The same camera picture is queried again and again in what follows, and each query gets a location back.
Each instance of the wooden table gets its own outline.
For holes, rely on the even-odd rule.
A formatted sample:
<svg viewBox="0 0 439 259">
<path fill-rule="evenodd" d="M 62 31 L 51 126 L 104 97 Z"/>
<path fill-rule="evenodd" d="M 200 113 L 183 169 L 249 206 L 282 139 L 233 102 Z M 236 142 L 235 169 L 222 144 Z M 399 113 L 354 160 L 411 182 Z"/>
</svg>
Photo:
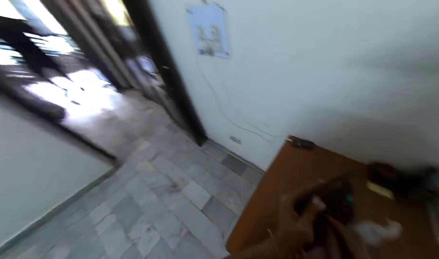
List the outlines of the wooden table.
<svg viewBox="0 0 439 259">
<path fill-rule="evenodd" d="M 351 179 L 356 221 L 385 224 L 389 218 L 403 226 L 401 238 L 381 246 L 380 258 L 439 258 L 439 246 L 423 206 L 395 202 L 367 189 L 365 164 L 321 147 L 297 148 L 289 141 L 285 142 L 251 197 L 228 239 L 227 250 L 237 253 L 268 237 L 267 228 L 275 229 L 282 194 L 297 189 L 309 191 L 349 170 L 356 171 Z"/>
</svg>

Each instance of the person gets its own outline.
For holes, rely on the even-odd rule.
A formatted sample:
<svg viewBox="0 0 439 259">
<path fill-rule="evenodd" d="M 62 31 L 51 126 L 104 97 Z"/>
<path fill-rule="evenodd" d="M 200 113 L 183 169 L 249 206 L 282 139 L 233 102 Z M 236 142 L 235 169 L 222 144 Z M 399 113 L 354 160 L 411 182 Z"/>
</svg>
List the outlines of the person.
<svg viewBox="0 0 439 259">
<path fill-rule="evenodd" d="M 46 79 L 51 84 L 63 89 L 65 91 L 65 96 L 67 97 L 67 89 L 58 86 L 50 80 L 50 78 L 45 75 L 44 68 L 55 70 L 71 82 L 73 82 L 73 80 L 62 71 L 60 65 L 56 63 L 52 57 L 47 56 L 41 49 L 39 49 L 39 47 L 36 46 L 29 37 L 25 35 L 25 33 L 39 35 L 33 27 L 22 20 L 0 16 L 0 38 L 6 41 L 13 49 L 23 56 L 27 66 L 34 73 Z"/>
<path fill-rule="evenodd" d="M 325 259 L 344 258 L 340 244 L 346 245 L 352 259 L 368 259 L 366 246 L 355 238 L 339 221 L 326 216 L 329 227 L 325 247 L 314 247 L 305 251 L 304 247 L 314 240 L 313 223 L 325 209 L 322 200 L 315 196 L 302 215 L 295 211 L 295 202 L 300 194 L 290 194 L 281 198 L 277 230 L 269 231 L 269 237 L 226 259 Z"/>
</svg>

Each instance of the baseboard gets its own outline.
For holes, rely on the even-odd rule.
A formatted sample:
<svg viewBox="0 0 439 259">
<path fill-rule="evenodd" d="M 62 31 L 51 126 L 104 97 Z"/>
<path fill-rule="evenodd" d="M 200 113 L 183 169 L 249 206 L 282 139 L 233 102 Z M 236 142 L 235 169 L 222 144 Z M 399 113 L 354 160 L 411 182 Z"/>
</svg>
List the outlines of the baseboard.
<svg viewBox="0 0 439 259">
<path fill-rule="evenodd" d="M 0 256 L 3 255 L 6 251 L 14 247 L 15 245 L 19 244 L 24 238 L 28 237 L 30 234 L 32 234 L 36 229 L 44 225 L 46 222 L 51 220 L 54 216 L 58 215 L 60 212 L 62 212 L 64 209 L 66 209 L 70 204 L 74 203 L 80 197 L 82 197 L 85 193 L 89 192 L 91 189 L 98 186 L 102 181 L 109 178 L 111 175 L 113 175 L 118 170 L 117 167 L 112 168 L 102 176 L 98 177 L 96 180 L 89 183 L 87 186 L 73 194 L 71 197 L 67 198 L 64 202 L 57 205 L 55 208 L 47 212 L 44 216 L 42 216 L 37 221 L 33 222 L 31 225 L 27 226 L 24 230 L 22 230 L 20 233 L 15 235 L 13 238 L 5 242 L 3 245 L 0 246 Z"/>
<path fill-rule="evenodd" d="M 225 146 L 223 146 L 222 144 L 218 144 L 217 142 L 215 142 L 212 139 L 208 139 L 208 142 L 210 142 L 211 144 L 221 148 L 222 150 L 226 151 L 226 153 L 230 154 L 231 156 L 234 156 L 235 158 L 237 158 L 238 160 L 244 162 L 246 165 L 250 166 L 251 168 L 254 168 L 256 170 L 260 170 L 263 172 L 263 174 L 265 173 L 265 171 L 261 168 L 259 168 L 257 165 L 253 164 L 252 162 L 246 160 L 245 158 L 239 156 L 238 154 L 236 154 L 235 152 L 228 150 Z"/>
</svg>

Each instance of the doorway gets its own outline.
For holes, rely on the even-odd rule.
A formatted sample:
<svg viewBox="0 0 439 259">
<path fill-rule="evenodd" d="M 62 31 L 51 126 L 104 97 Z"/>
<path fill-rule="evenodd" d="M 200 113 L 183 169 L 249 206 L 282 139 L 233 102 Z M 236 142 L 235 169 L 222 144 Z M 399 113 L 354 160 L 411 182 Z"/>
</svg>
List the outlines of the doorway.
<svg viewBox="0 0 439 259">
<path fill-rule="evenodd" d="M 60 4 L 66 4 L 69 11 L 60 10 L 54 0 L 0 0 L 0 16 L 55 34 L 30 37 L 67 75 L 53 73 L 47 80 L 39 77 L 25 64 L 23 55 L 0 40 L 0 71 L 6 85 L 41 99 L 39 112 L 50 113 L 54 123 L 78 133 L 119 161 L 127 159 L 139 140 L 158 138 L 167 130 L 180 131 L 200 144 L 205 134 L 192 133 L 198 125 L 186 120 L 167 93 L 163 75 L 125 6 L 118 0 L 70 0 Z M 71 22 L 74 17 L 83 28 Z M 99 38 L 101 45 L 84 42 L 78 37 L 80 30 Z"/>
</svg>

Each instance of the plastic bag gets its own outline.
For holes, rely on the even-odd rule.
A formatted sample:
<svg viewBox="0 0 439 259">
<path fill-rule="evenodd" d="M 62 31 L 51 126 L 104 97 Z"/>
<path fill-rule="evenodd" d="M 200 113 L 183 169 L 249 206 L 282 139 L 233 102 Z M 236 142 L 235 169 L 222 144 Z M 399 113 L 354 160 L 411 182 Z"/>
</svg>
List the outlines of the plastic bag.
<svg viewBox="0 0 439 259">
<path fill-rule="evenodd" d="M 381 226 L 373 221 L 362 221 L 355 225 L 355 231 L 370 246 L 380 246 L 383 241 L 391 241 L 402 235 L 402 225 L 396 221 L 387 220 L 387 226 Z"/>
</svg>

